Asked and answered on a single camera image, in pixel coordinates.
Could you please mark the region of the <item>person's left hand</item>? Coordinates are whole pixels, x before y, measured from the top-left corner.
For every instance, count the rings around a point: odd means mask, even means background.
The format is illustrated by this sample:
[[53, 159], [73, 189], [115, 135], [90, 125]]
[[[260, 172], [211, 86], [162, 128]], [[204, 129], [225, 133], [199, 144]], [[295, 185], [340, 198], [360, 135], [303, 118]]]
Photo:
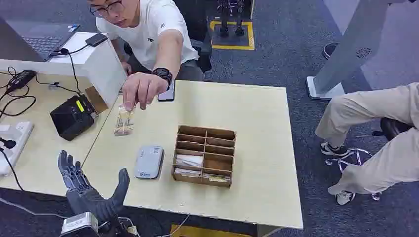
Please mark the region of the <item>person's left hand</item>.
[[130, 75], [122, 86], [123, 103], [127, 111], [139, 104], [145, 110], [154, 97], [167, 91], [168, 82], [154, 74], [135, 73]]

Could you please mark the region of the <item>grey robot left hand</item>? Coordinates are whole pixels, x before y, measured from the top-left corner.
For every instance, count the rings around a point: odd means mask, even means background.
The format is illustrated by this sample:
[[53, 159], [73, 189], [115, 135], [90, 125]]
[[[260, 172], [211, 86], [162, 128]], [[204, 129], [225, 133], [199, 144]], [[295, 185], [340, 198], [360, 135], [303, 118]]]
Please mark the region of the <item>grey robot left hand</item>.
[[104, 198], [89, 182], [81, 163], [65, 150], [58, 155], [58, 168], [67, 187], [66, 197], [75, 214], [91, 212], [100, 224], [113, 221], [121, 212], [130, 177], [126, 168], [118, 173], [118, 184], [110, 198]]

